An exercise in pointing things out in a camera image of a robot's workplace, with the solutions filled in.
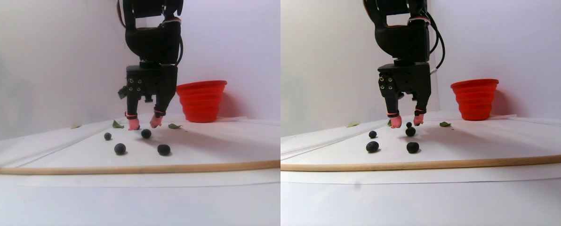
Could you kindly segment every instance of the white paper sheet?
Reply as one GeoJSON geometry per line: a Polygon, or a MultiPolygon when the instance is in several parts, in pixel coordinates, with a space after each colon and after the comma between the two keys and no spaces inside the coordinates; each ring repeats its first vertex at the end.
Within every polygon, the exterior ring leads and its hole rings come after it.
{"type": "MultiPolygon", "coordinates": [[[[403,129],[382,126],[377,138],[362,133],[336,144],[313,148],[283,164],[357,164],[408,161],[441,161],[532,157],[561,154],[561,125],[528,120],[464,121],[450,120],[452,127],[439,121],[425,121],[408,137],[403,129]],[[366,144],[377,141],[378,153],[367,153],[366,144]],[[408,142],[418,142],[421,151],[411,154],[408,142]]],[[[321,138],[324,133],[309,134],[321,138]]],[[[330,184],[451,183],[471,181],[510,181],[561,177],[561,163],[498,168],[395,170],[376,172],[282,172],[283,182],[330,184]]]]}
{"type": "MultiPolygon", "coordinates": [[[[167,125],[150,129],[152,137],[141,131],[107,129],[56,153],[33,160],[22,167],[146,166],[166,164],[237,163],[279,159],[279,127],[247,122],[179,122],[181,129],[167,125]],[[106,141],[103,134],[112,134],[106,141]],[[126,145],[126,155],[117,156],[113,147],[126,145]],[[159,144],[171,148],[170,156],[157,153],[159,144]]],[[[133,175],[33,175],[23,186],[45,187],[201,187],[278,183],[279,169],[208,172],[189,174],[133,175]]]]}
{"type": "Polygon", "coordinates": [[[33,175],[19,185],[33,187],[208,187],[280,182],[279,168],[188,174],[33,175]]]}
{"type": "Polygon", "coordinates": [[[285,164],[391,163],[532,157],[561,154],[561,127],[512,121],[450,121],[452,127],[430,122],[416,127],[408,137],[405,129],[376,129],[377,138],[367,133],[343,142],[283,160],[285,164]],[[366,144],[379,143],[378,153],[367,153],[366,144]],[[408,153],[409,142],[418,142],[421,151],[408,153]]]}
{"type": "Polygon", "coordinates": [[[108,129],[23,167],[147,166],[279,159],[279,140],[268,136],[276,133],[279,127],[243,122],[181,124],[181,129],[151,129],[152,137],[148,139],[141,137],[141,131],[108,129]],[[112,140],[104,140],[105,132],[112,134],[112,140]],[[113,147],[119,143],[126,145],[125,155],[113,152],[113,147]],[[170,156],[158,155],[160,144],[169,145],[170,156]]]}

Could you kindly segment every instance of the green leaf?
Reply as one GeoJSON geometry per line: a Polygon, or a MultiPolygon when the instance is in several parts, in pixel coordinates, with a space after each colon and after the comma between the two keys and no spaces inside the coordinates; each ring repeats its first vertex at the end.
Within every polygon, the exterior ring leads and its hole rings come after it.
{"type": "Polygon", "coordinates": [[[117,123],[117,121],[113,120],[113,128],[115,129],[123,129],[124,126],[117,123]]]}
{"type": "Polygon", "coordinates": [[[440,123],[440,127],[449,127],[450,125],[452,125],[452,123],[447,123],[447,122],[440,123]]]}
{"type": "Polygon", "coordinates": [[[175,125],[174,123],[170,123],[170,124],[168,125],[168,128],[169,128],[169,129],[180,129],[181,126],[182,126],[182,125],[175,125]]]}

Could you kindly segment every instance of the black cable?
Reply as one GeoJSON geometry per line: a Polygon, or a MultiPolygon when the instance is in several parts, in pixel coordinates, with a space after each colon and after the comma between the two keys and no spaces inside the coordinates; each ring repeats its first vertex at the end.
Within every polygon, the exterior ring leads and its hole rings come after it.
{"type": "Polygon", "coordinates": [[[441,42],[441,60],[440,63],[438,63],[435,67],[435,69],[439,69],[441,64],[444,63],[444,58],[446,58],[446,46],[444,45],[444,39],[441,37],[440,31],[437,29],[435,20],[433,20],[433,17],[431,17],[431,13],[427,12],[427,17],[429,17],[429,21],[431,21],[431,27],[433,27],[433,29],[435,30],[435,34],[437,35],[436,43],[432,51],[435,50],[435,47],[437,47],[437,40],[441,42]]]}
{"type": "Polygon", "coordinates": [[[180,64],[180,60],[182,60],[182,54],[184,54],[184,44],[182,44],[182,36],[180,36],[180,56],[178,56],[178,61],[174,66],[178,66],[180,64]]]}
{"type": "Polygon", "coordinates": [[[441,42],[441,60],[440,63],[437,64],[435,69],[439,69],[441,64],[444,63],[444,58],[446,58],[446,46],[444,46],[444,39],[442,39],[440,32],[437,32],[437,37],[440,39],[441,42]]]}
{"type": "Polygon", "coordinates": [[[433,45],[433,48],[429,52],[429,53],[432,53],[433,51],[435,51],[435,48],[437,47],[437,44],[440,41],[440,39],[438,38],[438,35],[437,35],[439,32],[437,30],[437,25],[435,24],[435,21],[433,20],[433,17],[431,17],[431,15],[429,15],[429,12],[425,12],[425,15],[427,15],[427,17],[429,18],[429,21],[431,21],[431,27],[435,31],[435,45],[433,45]]]}

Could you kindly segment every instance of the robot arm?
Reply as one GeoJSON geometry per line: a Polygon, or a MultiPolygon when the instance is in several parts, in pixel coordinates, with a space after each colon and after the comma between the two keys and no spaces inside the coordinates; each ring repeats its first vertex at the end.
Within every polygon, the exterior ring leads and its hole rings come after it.
{"type": "Polygon", "coordinates": [[[184,0],[123,0],[121,19],[120,2],[117,13],[126,28],[126,43],[139,56],[139,65],[126,67],[126,86],[118,91],[120,99],[127,97],[128,130],[140,129],[138,122],[138,101],[145,96],[145,102],[153,102],[156,95],[151,127],[161,125],[169,102],[175,95],[177,65],[182,60],[184,46],[181,37],[181,19],[174,16],[182,13],[184,0]],[[164,15],[164,21],[154,28],[137,28],[136,19],[164,15]]]}
{"type": "Polygon", "coordinates": [[[379,90],[385,99],[387,115],[392,121],[392,128],[401,127],[398,100],[404,93],[412,94],[417,102],[414,110],[415,125],[423,123],[427,101],[431,96],[431,74],[442,64],[431,70],[429,54],[435,50],[440,33],[433,18],[427,12],[426,0],[364,0],[364,7],[369,18],[375,24],[375,40],[381,49],[394,59],[393,64],[379,67],[379,90]],[[410,13],[407,25],[389,26],[387,17],[410,13]],[[438,39],[429,50],[429,28],[435,30],[438,39]]]}

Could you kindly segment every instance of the red collapsible bucket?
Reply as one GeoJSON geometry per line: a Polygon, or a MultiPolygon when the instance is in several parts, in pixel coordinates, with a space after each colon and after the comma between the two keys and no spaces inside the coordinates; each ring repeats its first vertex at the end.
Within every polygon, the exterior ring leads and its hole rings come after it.
{"type": "Polygon", "coordinates": [[[489,118],[498,80],[478,79],[455,82],[450,87],[457,96],[458,110],[464,120],[481,121],[489,118]]]}
{"type": "Polygon", "coordinates": [[[222,92],[227,82],[223,80],[199,81],[176,87],[182,112],[189,122],[214,122],[220,111],[222,92]]]}

